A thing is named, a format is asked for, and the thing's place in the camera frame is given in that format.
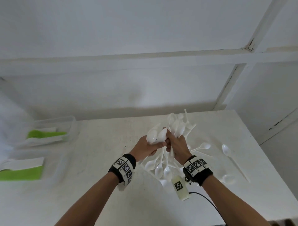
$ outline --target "wire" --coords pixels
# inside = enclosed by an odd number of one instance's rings
[[[216,206],[208,199],[208,198],[206,198],[204,195],[202,195],[202,194],[200,194],[200,193],[198,193],[198,192],[194,192],[194,191],[191,191],[191,192],[189,192],[189,194],[198,194],[198,195],[200,195],[200,196],[203,196],[205,199],[207,199],[211,204],[212,204],[212,206],[216,209],[216,211],[219,213],[219,215],[221,216],[221,218],[223,219],[223,221],[224,221],[224,218],[223,218],[223,216],[221,215],[221,213],[218,211],[218,209],[216,208]]]

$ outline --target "clear plastic container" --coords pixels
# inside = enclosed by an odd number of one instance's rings
[[[67,132],[65,135],[47,138],[29,138],[31,130],[55,128],[58,132]],[[13,147],[32,147],[37,145],[50,144],[53,142],[64,142],[75,139],[78,135],[78,126],[74,116],[39,120],[19,123],[7,133],[7,143]]]
[[[60,182],[66,172],[71,157],[71,152],[67,150],[6,150],[2,155],[6,155],[8,159],[24,160],[44,157],[44,168],[39,180],[26,181],[35,187],[49,188]]]

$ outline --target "white table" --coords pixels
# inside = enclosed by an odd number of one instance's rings
[[[16,186],[0,185],[1,225],[54,225],[56,221],[95,182],[106,174],[123,152],[132,149],[141,135],[166,115],[80,121],[80,134],[71,144],[39,146],[42,149],[71,148],[73,155],[64,180],[48,190],[39,190],[30,182]],[[276,172],[262,149],[235,111],[188,114],[196,123],[192,145],[211,142],[210,153],[218,154],[221,143],[234,154],[251,180],[248,183],[233,163],[223,157],[236,182],[227,187],[255,208],[267,220],[298,216],[298,201]],[[189,191],[206,193],[190,185]],[[192,195],[182,202],[175,193],[168,194],[161,184],[137,166],[131,184],[124,192],[113,192],[96,225],[218,225],[223,221],[204,198]]]

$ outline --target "forearm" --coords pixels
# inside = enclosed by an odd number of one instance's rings
[[[55,226],[93,226],[119,179],[109,172],[63,215]]]
[[[202,187],[228,226],[270,226],[257,211],[233,194],[213,175],[204,181]]]

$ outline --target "left hand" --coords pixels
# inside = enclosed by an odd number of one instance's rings
[[[140,161],[147,156],[154,155],[157,149],[166,146],[166,142],[160,142],[157,144],[148,144],[146,136],[143,136],[139,139],[135,147],[131,150],[130,154],[135,157],[136,161]]]

